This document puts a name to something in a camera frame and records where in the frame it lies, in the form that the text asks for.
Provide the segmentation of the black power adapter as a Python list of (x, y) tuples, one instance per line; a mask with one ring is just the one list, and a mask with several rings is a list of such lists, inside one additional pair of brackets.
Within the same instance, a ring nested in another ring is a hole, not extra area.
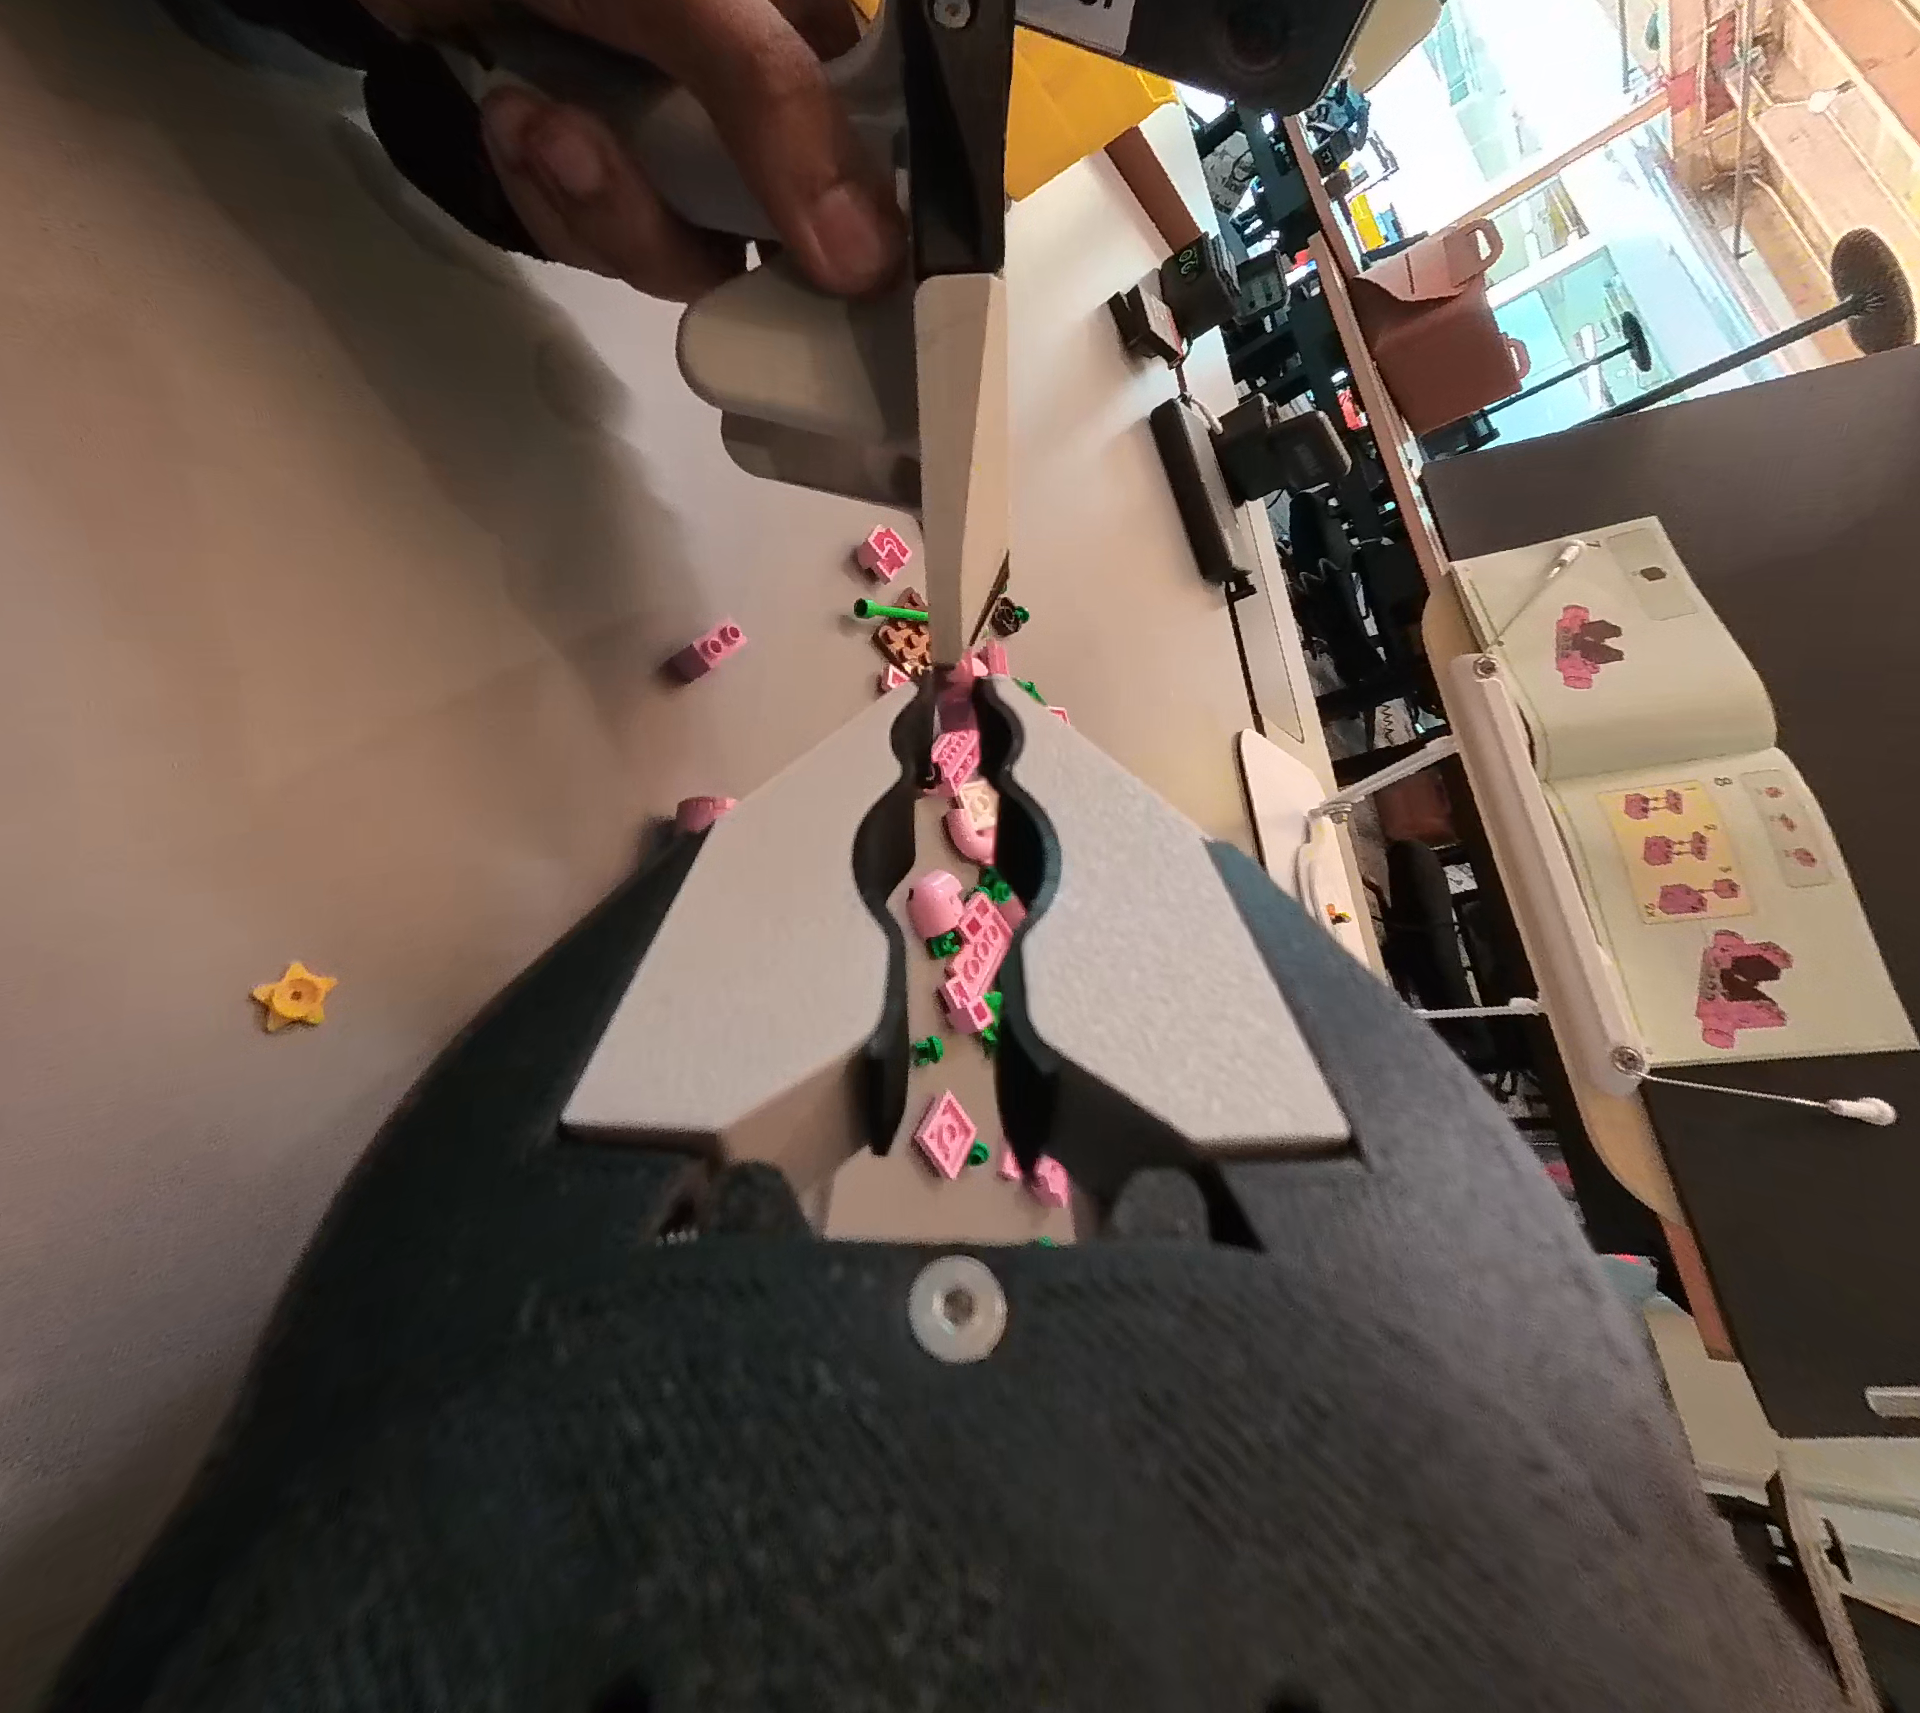
[(1150, 410), (1147, 428), (1197, 576), (1227, 602), (1251, 597), (1251, 555), (1218, 464), (1211, 418), (1173, 397)]

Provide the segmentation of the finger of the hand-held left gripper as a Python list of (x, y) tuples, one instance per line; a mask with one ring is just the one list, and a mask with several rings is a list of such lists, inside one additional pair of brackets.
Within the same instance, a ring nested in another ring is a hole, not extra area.
[(930, 594), (930, 681), (975, 641), (1012, 552), (1006, 282), (934, 277), (912, 288), (914, 415), (723, 410), (731, 462), (761, 480), (908, 515)]
[(912, 287), (848, 300), (754, 269), (684, 309), (675, 358), (702, 400), (739, 415), (914, 415)]

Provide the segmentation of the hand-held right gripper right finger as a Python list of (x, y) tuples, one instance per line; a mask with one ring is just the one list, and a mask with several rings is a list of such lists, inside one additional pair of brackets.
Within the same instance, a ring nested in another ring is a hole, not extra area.
[(1010, 679), (974, 689), (995, 870), (995, 1101), (1025, 1169), (1101, 1204), (1136, 1172), (1345, 1158), (1352, 1124), (1283, 990), (1300, 910), (1246, 855)]

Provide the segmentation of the white book stand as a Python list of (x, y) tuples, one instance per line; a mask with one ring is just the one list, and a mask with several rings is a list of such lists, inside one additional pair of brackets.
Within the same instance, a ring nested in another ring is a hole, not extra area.
[(1431, 460), (1423, 610), (1456, 761), (1618, 1183), (1698, 1248), (1788, 1440), (1916, 1442), (1916, 1049), (1652, 1069), (1457, 558), (1656, 518), (1767, 693), (1916, 1032), (1916, 348)]

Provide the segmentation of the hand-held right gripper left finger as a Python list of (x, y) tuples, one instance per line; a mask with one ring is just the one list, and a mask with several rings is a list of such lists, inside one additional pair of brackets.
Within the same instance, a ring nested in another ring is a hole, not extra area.
[(905, 1107), (908, 943), (934, 695), (871, 703), (692, 852), (561, 1124), (705, 1158), (891, 1148)]

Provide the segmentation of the pile of pink toy bricks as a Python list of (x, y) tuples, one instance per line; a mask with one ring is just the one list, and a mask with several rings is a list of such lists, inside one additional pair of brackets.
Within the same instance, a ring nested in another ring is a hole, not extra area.
[[(855, 549), (855, 558), (884, 584), (904, 570), (908, 547), (898, 530), (876, 526)], [(981, 618), (974, 622), (974, 646), (962, 661), (962, 669), (974, 673), (974, 679), (1008, 673), (1004, 642), (1029, 621), (1029, 612), (1008, 597), (1008, 581), (1010, 561), (1002, 556)], [(912, 590), (881, 602), (928, 610), (923, 597)], [(981, 753), (977, 750), (975, 759), (968, 750), (944, 765), (931, 763), (930, 775), (922, 788), (942, 807), (942, 833), (954, 855), (972, 865), (972, 876), (945, 868), (923, 870), (908, 885), (904, 919), (926, 956), (940, 966), (934, 994), (945, 1032), (956, 1042), (972, 1039), (993, 1059), (1004, 998), (995, 980), (1025, 909), (995, 867), (998, 791), (984, 776)], [(909, 1144), (930, 1172), (944, 1181), (984, 1169), (995, 1157), (949, 1086), (923, 1104)], [(1045, 1207), (1063, 1209), (1063, 1171), (1044, 1157), (1040, 1174), (1041, 1179), (1024, 1183), (1032, 1197)]]

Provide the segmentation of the brown carrier box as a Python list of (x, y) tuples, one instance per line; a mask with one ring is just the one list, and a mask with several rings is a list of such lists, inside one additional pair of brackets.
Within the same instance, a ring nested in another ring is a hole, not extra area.
[(1404, 426), (1436, 433), (1514, 397), (1530, 375), (1500, 329), (1488, 275), (1503, 251), (1489, 216), (1427, 235), (1348, 287), (1362, 339)]

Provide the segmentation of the yellow star toy piece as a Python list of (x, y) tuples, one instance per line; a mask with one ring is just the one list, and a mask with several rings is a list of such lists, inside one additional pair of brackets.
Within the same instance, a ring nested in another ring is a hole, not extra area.
[(287, 962), (274, 980), (256, 982), (249, 989), (249, 1001), (261, 1032), (322, 1027), (326, 1002), (338, 982), (336, 977), (318, 972), (301, 961)]

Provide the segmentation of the open instruction booklet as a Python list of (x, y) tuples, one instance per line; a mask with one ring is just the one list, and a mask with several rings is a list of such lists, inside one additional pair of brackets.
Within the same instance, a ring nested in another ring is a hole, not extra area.
[(1640, 518), (1451, 564), (1652, 1069), (1916, 1049), (1764, 681)]

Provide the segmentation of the black battery charger case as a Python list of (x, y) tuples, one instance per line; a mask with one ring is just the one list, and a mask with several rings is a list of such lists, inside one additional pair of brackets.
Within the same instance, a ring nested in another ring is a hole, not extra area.
[(1222, 237), (1201, 237), (1167, 254), (1159, 269), (1166, 311), (1187, 341), (1214, 329), (1283, 313), (1292, 260), (1276, 251), (1239, 256)]

